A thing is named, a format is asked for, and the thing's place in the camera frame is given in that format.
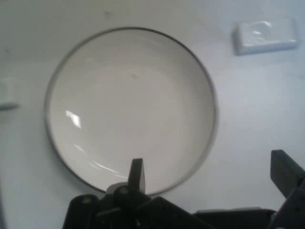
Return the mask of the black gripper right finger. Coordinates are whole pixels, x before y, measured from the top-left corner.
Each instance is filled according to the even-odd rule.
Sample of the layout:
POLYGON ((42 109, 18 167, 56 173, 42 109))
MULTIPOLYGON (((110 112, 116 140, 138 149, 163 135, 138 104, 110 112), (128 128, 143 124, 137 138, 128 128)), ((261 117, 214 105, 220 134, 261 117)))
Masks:
POLYGON ((271 152, 270 177, 286 198, 274 218, 271 229, 305 227, 305 170, 284 150, 271 152))

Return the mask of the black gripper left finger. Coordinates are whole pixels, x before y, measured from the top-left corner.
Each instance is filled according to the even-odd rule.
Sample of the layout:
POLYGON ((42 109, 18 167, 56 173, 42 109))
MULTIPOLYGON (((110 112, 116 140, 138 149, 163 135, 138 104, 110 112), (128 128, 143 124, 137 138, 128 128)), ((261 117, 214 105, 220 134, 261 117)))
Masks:
POLYGON ((106 195, 75 197, 65 229, 208 229, 210 225, 162 197, 145 194, 143 159, 133 159, 128 181, 111 185, 106 195))

